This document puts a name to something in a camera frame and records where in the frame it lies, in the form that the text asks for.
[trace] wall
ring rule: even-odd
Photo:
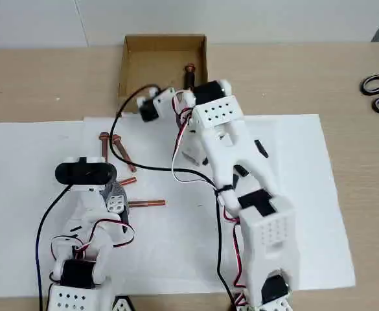
[[[209,42],[370,41],[379,0],[0,0],[0,47],[112,45],[128,33]]]

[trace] copper bolt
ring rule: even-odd
[[[101,156],[106,159],[108,162],[108,141],[109,141],[109,133],[101,132],[98,139],[101,140]]]
[[[131,177],[131,178],[128,178],[128,179],[119,180],[118,182],[119,182],[120,186],[125,186],[125,185],[129,185],[130,183],[137,182],[137,178],[136,177]]]
[[[129,207],[164,206],[165,200],[129,201]]]
[[[116,135],[114,134],[113,135],[113,144],[117,147],[117,150],[120,152],[120,154],[122,155],[123,159],[129,161],[129,162],[132,162],[125,147],[123,146],[122,142],[121,142],[121,137],[119,135]],[[136,167],[132,164],[129,164],[129,169],[134,173],[136,172]]]
[[[189,63],[185,66],[185,76],[183,79],[183,89],[194,89],[195,87],[195,65]]]

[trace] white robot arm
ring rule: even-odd
[[[181,116],[177,117],[171,109],[173,101],[178,100],[175,94],[172,88],[162,93],[153,89],[150,98],[139,97],[137,104],[143,120],[174,118],[182,126]],[[257,150],[231,86],[226,81],[213,81],[194,87],[183,92],[179,106],[190,114],[183,136],[183,154],[197,165],[210,163],[218,201],[241,226],[246,279],[243,294],[247,303],[239,308],[291,311],[287,297],[297,289],[299,275],[295,210],[279,192],[268,161]],[[225,136],[230,144],[224,144]],[[110,222],[127,227],[127,221],[121,220],[127,217],[128,208],[126,194],[113,186],[115,168],[103,162],[102,158],[80,158],[63,163],[62,175],[68,172],[67,167],[70,174],[65,175],[78,172],[75,167],[84,180],[59,180],[74,184],[71,191],[77,192],[79,199],[62,236],[54,243],[56,263],[52,276],[59,285],[51,288],[48,310],[112,309],[111,281],[104,274],[104,266],[115,245],[113,241],[124,232],[118,227],[113,230]],[[237,165],[257,179],[259,189],[241,197],[236,195],[233,170]],[[120,300],[114,310],[131,309]]]
[[[180,93],[180,103],[173,106],[190,113],[182,152],[197,165],[207,159],[220,205],[240,220],[246,267],[247,306],[243,308],[291,310],[286,298],[297,289],[299,273],[293,206],[280,194],[267,159],[257,150],[229,83],[213,81]],[[149,100],[138,98],[143,119],[149,121],[147,112],[153,110],[158,117],[170,117],[172,101],[177,100],[174,94],[167,89]],[[180,117],[177,124],[181,126]],[[226,135],[229,145],[222,139]],[[238,198],[233,187],[235,165],[251,173],[261,189]]]
[[[58,284],[51,287],[48,310],[111,310],[114,296],[105,267],[116,241],[134,234],[116,176],[115,167],[99,157],[70,158],[57,167],[57,180],[73,184],[70,195],[77,200],[62,234],[52,240],[50,278]]]

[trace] table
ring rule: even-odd
[[[293,308],[379,310],[379,115],[358,91],[362,78],[379,73],[379,43],[210,45],[207,54],[210,80],[228,79],[245,114],[320,114],[357,285],[295,292]],[[120,62],[121,47],[0,50],[0,121],[113,115]],[[227,306],[225,294],[132,299],[137,310]],[[0,299],[0,311],[37,304]]]

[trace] cardboard box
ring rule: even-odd
[[[185,66],[195,65],[195,85],[208,82],[207,38],[203,34],[128,35],[124,39],[118,97],[124,99],[139,87],[183,88]],[[130,105],[126,111],[137,111]]]

